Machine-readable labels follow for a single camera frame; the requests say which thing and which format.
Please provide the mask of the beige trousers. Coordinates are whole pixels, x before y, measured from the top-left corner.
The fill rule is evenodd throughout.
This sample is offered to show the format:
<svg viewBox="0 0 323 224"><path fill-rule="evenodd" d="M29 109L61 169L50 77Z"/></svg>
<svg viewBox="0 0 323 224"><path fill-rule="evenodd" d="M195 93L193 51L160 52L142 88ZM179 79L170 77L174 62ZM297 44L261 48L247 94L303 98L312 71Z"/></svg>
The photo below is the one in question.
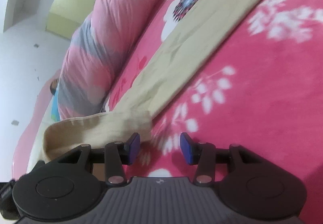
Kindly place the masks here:
<svg viewBox="0 0 323 224"><path fill-rule="evenodd" d="M133 133L151 137L152 120L260 0L199 0L161 44L112 111L62 120L44 133L39 159L49 162L76 146L102 148Z"/></svg>

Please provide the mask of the blue patterned blanket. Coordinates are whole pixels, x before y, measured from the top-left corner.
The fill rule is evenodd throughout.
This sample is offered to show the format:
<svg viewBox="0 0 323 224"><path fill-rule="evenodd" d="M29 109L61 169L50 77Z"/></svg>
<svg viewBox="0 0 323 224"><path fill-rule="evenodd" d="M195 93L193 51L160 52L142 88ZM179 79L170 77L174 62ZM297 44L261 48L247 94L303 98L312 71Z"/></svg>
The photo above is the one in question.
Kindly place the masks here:
<svg viewBox="0 0 323 224"><path fill-rule="evenodd" d="M58 109L58 90L56 90L51 108L51 118L54 122L60 121L59 109Z"/></svg>

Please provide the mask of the pink white headboard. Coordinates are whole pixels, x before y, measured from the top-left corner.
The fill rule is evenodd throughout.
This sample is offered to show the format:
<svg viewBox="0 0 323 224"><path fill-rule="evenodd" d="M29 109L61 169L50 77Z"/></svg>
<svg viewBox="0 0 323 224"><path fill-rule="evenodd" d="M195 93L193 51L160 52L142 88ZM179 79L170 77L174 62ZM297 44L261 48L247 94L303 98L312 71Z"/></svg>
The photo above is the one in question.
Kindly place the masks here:
<svg viewBox="0 0 323 224"><path fill-rule="evenodd" d="M42 141L39 128L47 127L53 123L51 119L52 94L50 93L50 84L59 77L61 70L58 69L52 78L50 78L42 87L36 98L32 118L22 133L15 148L12 162L12 178L18 179L28 171L28 164L32 149L37 141Z"/></svg>

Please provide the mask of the pink floral bed sheet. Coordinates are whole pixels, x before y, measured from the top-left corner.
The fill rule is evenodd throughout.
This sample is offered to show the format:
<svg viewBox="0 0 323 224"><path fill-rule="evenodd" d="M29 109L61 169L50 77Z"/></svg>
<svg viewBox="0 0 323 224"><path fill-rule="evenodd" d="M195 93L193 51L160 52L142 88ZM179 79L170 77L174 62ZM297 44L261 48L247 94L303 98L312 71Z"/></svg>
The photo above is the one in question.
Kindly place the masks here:
<svg viewBox="0 0 323 224"><path fill-rule="evenodd" d="M322 0L262 0L153 121L127 176L193 176L180 134L241 144L299 177L322 223Z"/></svg>

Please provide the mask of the yellow-green wardrobe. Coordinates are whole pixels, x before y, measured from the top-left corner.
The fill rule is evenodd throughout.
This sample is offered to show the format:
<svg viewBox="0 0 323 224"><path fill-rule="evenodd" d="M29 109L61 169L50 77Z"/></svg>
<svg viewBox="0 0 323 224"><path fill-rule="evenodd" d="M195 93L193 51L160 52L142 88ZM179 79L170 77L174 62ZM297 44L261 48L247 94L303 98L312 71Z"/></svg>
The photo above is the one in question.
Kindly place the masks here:
<svg viewBox="0 0 323 224"><path fill-rule="evenodd" d="M70 40L75 30L92 12L96 0L54 0L47 17L46 30Z"/></svg>

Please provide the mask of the pink grey rolled quilt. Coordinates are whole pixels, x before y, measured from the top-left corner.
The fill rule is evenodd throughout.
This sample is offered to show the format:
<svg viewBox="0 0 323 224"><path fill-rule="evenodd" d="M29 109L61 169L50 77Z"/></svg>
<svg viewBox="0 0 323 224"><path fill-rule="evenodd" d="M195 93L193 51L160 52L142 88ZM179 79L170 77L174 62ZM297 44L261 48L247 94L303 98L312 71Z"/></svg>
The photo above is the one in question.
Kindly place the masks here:
<svg viewBox="0 0 323 224"><path fill-rule="evenodd" d="M99 113L161 0L96 0L75 31L59 78L61 120Z"/></svg>

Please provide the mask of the wall socket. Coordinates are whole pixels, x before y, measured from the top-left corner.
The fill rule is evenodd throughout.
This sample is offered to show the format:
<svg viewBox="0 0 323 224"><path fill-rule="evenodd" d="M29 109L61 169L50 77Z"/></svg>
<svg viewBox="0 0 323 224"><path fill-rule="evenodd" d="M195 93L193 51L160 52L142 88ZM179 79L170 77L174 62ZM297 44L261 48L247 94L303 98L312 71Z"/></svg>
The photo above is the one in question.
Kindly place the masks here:
<svg viewBox="0 0 323 224"><path fill-rule="evenodd" d="M12 121L12 125L18 126L19 125L19 122L17 120L13 120Z"/></svg>

